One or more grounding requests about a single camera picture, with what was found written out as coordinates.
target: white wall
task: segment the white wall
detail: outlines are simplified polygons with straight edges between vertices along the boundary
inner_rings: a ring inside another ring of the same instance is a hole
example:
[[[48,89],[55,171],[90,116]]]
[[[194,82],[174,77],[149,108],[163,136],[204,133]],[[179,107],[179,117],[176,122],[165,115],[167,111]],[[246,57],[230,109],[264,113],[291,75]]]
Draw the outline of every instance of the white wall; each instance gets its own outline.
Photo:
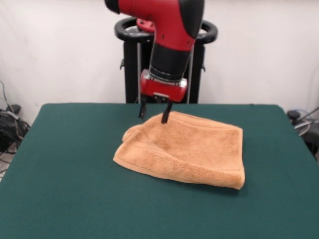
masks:
[[[206,0],[219,28],[207,46],[202,103],[319,103],[319,1]],[[0,78],[32,122],[47,102],[124,102],[125,16],[103,0],[0,0]]]

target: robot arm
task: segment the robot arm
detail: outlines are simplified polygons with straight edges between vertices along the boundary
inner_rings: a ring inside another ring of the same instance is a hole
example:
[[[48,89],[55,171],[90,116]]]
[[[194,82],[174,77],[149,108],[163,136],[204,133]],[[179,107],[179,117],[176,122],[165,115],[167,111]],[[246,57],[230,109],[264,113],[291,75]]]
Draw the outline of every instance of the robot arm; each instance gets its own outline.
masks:
[[[142,72],[141,93],[168,98],[167,118],[172,102],[180,102],[186,92],[187,82],[182,78],[201,27],[204,0],[105,0],[105,3],[117,14],[154,23],[150,68]]]

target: folded towel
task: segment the folded towel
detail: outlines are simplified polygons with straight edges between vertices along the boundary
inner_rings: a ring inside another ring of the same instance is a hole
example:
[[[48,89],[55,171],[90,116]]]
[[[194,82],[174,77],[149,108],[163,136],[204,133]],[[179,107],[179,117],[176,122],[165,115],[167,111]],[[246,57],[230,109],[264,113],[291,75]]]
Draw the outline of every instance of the folded towel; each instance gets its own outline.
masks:
[[[128,129],[113,160],[157,178],[243,187],[241,128],[177,112],[162,124],[161,116]]]

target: black handle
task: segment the black handle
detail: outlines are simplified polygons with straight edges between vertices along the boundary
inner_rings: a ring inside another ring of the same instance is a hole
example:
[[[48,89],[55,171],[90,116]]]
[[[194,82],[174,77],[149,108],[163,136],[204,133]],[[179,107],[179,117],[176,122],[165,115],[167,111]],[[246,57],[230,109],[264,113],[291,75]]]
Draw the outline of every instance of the black handle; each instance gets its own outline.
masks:
[[[115,35],[123,40],[130,42],[153,42],[154,36],[151,33],[139,31],[137,28],[127,30],[127,28],[136,26],[136,17],[128,17],[118,21],[115,24]]]
[[[135,17],[127,17],[118,21],[114,27],[115,35],[123,41],[140,42],[140,43],[153,42],[154,41],[153,33],[140,31],[138,30],[138,28],[132,28],[127,30],[127,28],[136,26],[136,20],[137,19]],[[204,20],[201,25],[201,29],[203,29],[206,32],[200,33],[198,35],[196,43],[207,44],[217,39],[218,30],[214,24]]]
[[[196,39],[196,43],[207,44],[217,39],[218,29],[213,23],[203,20],[201,29],[206,31],[206,33],[200,33]]]

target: green felt surface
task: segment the green felt surface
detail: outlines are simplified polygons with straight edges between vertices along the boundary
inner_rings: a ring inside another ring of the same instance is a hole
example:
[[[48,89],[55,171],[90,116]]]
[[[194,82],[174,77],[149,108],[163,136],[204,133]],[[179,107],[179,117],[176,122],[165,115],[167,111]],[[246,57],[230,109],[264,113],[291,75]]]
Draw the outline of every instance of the green felt surface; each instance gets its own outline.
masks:
[[[115,164],[138,105],[45,105],[0,183],[0,238],[319,239],[319,167],[279,107],[173,108],[244,129],[241,191]]]

